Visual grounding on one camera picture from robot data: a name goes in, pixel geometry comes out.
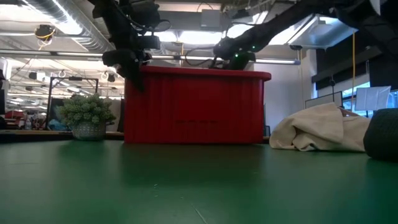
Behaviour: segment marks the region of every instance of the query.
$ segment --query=ceiling duct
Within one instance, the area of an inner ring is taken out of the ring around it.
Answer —
[[[71,0],[22,0],[33,10],[49,17],[57,29],[90,52],[103,53],[114,47]]]

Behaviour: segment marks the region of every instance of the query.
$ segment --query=red plastic bin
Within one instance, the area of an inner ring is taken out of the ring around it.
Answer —
[[[145,91],[126,80],[125,143],[262,142],[270,73],[142,67]]]

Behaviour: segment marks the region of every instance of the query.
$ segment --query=silver pot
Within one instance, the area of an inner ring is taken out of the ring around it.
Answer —
[[[104,139],[106,133],[105,123],[93,124],[91,122],[82,122],[73,127],[73,137],[82,141],[99,141]]]

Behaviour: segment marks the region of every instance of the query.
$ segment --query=green table surface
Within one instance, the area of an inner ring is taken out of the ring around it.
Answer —
[[[398,223],[398,165],[267,145],[0,145],[0,223]]]

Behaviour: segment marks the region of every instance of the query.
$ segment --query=potted plant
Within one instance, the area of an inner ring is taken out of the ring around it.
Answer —
[[[79,140],[97,141],[104,138],[106,123],[116,119],[109,106],[99,95],[75,95],[58,107],[61,122],[72,129]]]

